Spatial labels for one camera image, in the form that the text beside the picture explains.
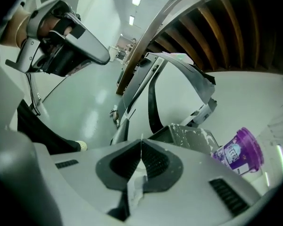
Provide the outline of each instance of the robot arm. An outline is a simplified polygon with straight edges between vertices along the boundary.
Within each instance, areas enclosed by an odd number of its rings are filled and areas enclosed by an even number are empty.
[[[47,37],[40,37],[38,30],[48,16],[60,21]],[[66,36],[67,27],[72,30]],[[23,43],[16,62],[5,64],[23,73],[46,72],[68,76],[90,63],[105,65],[110,60],[108,50],[81,23],[76,13],[64,1],[54,1],[35,10],[26,28],[27,40]],[[36,59],[37,52],[42,56]]]

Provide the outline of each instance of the white shoe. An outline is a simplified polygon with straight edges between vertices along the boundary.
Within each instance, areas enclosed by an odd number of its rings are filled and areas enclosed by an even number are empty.
[[[84,141],[76,141],[76,142],[80,144],[81,152],[87,151],[88,147],[87,147],[86,142],[84,142]]]

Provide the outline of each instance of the purple cup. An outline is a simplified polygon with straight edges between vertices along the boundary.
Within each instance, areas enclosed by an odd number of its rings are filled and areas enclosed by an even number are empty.
[[[264,163],[259,144],[245,127],[237,131],[236,136],[214,152],[212,157],[239,175],[258,171]]]

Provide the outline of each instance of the ceiling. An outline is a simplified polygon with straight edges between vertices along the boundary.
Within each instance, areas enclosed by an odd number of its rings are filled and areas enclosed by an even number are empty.
[[[141,0],[139,6],[132,4],[132,0],[115,0],[117,10],[122,21],[122,34],[127,39],[139,40],[153,18],[168,0]],[[129,16],[134,16],[133,26],[129,25]]]

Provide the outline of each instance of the black cable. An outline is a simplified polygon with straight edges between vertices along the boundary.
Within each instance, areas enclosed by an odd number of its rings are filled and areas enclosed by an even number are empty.
[[[36,112],[36,115],[41,115],[40,111],[38,110],[35,101],[33,99],[33,90],[32,90],[32,75],[31,74],[26,74],[27,76],[27,80],[28,80],[28,84],[29,84],[29,88],[30,88],[30,99],[32,100],[32,104],[33,104],[33,109]]]

